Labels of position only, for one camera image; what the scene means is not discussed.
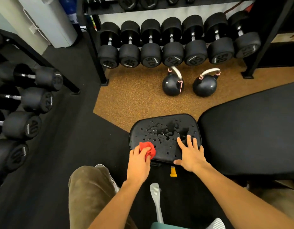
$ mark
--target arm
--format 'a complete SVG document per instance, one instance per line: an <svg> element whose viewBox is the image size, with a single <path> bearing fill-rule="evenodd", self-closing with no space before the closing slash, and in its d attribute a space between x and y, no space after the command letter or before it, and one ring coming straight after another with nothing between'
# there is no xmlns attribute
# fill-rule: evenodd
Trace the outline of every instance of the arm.
<svg viewBox="0 0 294 229"><path fill-rule="evenodd" d="M137 146L130 151L127 180L88 229L123 229L125 227L134 198L150 171L150 156L145 161L145 155L149 150L150 148L147 147L139 153L140 149Z"/></svg>
<svg viewBox="0 0 294 229"><path fill-rule="evenodd" d="M248 190L215 170L204 157L203 146L197 140L191 143L187 136L186 147L177 139L182 149L182 160L175 160L187 171L195 173L213 194L235 228L294 228L294 221Z"/></svg>

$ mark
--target electrical outlet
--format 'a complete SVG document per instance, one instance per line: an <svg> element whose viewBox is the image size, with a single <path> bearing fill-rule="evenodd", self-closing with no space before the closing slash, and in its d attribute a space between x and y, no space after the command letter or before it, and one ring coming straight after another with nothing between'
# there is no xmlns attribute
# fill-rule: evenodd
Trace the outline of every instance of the electrical outlet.
<svg viewBox="0 0 294 229"><path fill-rule="evenodd" d="M38 28L35 27L34 25L31 25L31 26L29 27L29 30L30 30L33 34L35 34L35 33L37 32Z"/></svg>

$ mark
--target person's right arm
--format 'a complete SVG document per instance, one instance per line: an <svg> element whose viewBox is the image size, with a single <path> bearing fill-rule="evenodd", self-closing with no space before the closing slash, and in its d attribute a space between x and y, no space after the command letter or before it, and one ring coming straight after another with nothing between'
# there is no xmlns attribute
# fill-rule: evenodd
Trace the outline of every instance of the person's right arm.
<svg viewBox="0 0 294 229"><path fill-rule="evenodd" d="M177 141L182 149L182 160L175 160L174 164L182 165L203 181L236 229L294 228L294 221L284 213L215 170L206 161L203 146L198 149L195 138L192 144L187 135L188 147L180 138Z"/></svg>

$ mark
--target kettlebell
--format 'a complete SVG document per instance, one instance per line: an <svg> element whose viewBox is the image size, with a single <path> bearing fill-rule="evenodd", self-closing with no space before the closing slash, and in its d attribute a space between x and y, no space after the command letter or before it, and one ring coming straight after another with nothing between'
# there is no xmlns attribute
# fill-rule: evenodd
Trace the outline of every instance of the kettlebell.
<svg viewBox="0 0 294 229"><path fill-rule="evenodd" d="M214 76L209 75L211 72L216 72ZM212 68L204 71L192 84L192 89L197 96L207 97L213 94L217 88L217 79L220 75L219 68Z"/></svg>
<svg viewBox="0 0 294 229"><path fill-rule="evenodd" d="M180 71L175 66L168 68L168 74L163 79L162 88L168 96L177 96L182 92L184 82Z"/></svg>

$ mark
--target forearm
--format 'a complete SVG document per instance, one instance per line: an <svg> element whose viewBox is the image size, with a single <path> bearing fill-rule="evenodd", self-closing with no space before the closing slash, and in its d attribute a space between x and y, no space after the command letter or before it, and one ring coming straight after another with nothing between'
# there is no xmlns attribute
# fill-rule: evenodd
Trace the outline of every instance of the forearm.
<svg viewBox="0 0 294 229"><path fill-rule="evenodd" d="M292 219L219 173L209 163L195 166L193 172L207 186L236 229L294 228Z"/></svg>
<svg viewBox="0 0 294 229"><path fill-rule="evenodd" d="M123 229L140 186L125 181L119 192L94 219L89 229Z"/></svg>

